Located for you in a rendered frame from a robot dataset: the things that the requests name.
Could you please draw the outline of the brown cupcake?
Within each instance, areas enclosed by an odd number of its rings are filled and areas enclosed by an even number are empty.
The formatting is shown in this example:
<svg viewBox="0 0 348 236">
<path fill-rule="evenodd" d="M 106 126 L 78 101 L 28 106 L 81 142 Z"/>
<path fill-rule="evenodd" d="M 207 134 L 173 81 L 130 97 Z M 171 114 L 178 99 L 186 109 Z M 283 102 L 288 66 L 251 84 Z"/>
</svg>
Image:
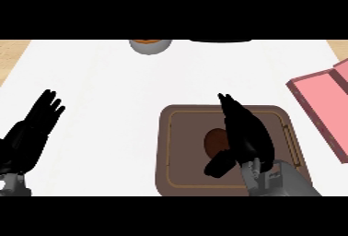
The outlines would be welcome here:
<svg viewBox="0 0 348 236">
<path fill-rule="evenodd" d="M 229 148 L 226 130 L 221 128 L 212 129 L 204 138 L 204 149 L 208 157 L 212 158 L 220 151 L 227 150 Z"/>
</svg>

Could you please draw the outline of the brown tray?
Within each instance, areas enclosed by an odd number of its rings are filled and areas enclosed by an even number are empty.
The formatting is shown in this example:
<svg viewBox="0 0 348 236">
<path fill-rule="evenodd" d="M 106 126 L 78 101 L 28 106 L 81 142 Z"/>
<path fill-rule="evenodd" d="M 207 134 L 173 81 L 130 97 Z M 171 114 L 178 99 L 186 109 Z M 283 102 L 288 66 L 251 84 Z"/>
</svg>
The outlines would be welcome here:
<svg viewBox="0 0 348 236">
<path fill-rule="evenodd" d="M 249 105 L 267 127 L 276 158 L 310 177 L 302 151 L 288 113 L 277 106 Z M 215 179 L 204 174 L 211 158 L 204 149 L 207 133 L 224 128 L 224 114 L 217 105 L 170 105 L 159 120 L 155 183 L 164 196 L 245 196 L 248 189 L 239 169 Z"/>
</svg>

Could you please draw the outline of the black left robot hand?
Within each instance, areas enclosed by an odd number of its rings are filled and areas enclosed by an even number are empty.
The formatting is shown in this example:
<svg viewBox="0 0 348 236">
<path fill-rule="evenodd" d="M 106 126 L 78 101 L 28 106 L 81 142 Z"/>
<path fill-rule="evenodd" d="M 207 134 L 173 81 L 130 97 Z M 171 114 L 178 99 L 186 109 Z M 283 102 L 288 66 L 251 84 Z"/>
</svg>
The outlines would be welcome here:
<svg viewBox="0 0 348 236">
<path fill-rule="evenodd" d="M 25 174 L 34 169 L 63 110 L 56 92 L 47 89 L 27 118 L 10 128 L 6 137 L 0 138 L 0 175 Z"/>
</svg>

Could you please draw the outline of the grey bowl with orange contents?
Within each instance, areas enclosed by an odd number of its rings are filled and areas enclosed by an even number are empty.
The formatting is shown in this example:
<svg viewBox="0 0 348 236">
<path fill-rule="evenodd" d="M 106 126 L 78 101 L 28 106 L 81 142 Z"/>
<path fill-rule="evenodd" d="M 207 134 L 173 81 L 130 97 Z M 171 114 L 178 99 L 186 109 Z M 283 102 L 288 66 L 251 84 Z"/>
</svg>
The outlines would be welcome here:
<svg viewBox="0 0 348 236">
<path fill-rule="evenodd" d="M 153 55 L 161 53 L 170 46 L 171 40 L 136 41 L 130 40 L 130 47 L 136 52 L 145 55 Z"/>
</svg>

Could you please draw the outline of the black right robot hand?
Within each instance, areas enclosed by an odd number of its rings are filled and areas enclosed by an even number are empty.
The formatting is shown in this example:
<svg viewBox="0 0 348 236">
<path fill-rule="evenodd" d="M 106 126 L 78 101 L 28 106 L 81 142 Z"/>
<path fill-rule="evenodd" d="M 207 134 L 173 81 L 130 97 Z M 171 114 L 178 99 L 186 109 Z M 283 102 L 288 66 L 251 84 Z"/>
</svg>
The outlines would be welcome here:
<svg viewBox="0 0 348 236">
<path fill-rule="evenodd" d="M 268 130 L 242 104 L 226 94 L 218 93 L 230 148 L 217 153 L 205 166 L 204 174 L 220 178 L 235 165 L 260 160 L 260 172 L 273 167 L 274 146 Z"/>
</svg>

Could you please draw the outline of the black flat object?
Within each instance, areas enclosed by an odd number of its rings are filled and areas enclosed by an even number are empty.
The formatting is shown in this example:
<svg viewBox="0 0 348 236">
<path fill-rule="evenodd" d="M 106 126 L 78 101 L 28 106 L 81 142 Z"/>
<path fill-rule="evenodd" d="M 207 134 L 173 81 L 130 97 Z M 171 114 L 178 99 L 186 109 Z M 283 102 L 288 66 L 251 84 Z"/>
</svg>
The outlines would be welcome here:
<svg viewBox="0 0 348 236">
<path fill-rule="evenodd" d="M 195 41 L 195 42 L 205 42 L 205 43 L 237 43 L 237 42 L 248 42 L 248 41 L 252 41 L 251 39 L 248 40 L 190 40 L 190 41 Z"/>
</svg>

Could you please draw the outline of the pink cardboard box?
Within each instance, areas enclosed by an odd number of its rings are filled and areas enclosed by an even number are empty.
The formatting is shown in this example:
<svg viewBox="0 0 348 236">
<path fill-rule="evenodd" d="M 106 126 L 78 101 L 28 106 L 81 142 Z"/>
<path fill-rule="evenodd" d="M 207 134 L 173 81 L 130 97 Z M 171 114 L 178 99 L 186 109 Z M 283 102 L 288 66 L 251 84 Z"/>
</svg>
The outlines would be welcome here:
<svg viewBox="0 0 348 236">
<path fill-rule="evenodd" d="M 348 58 L 327 70 L 288 82 L 322 137 L 342 163 L 348 163 Z"/>
</svg>

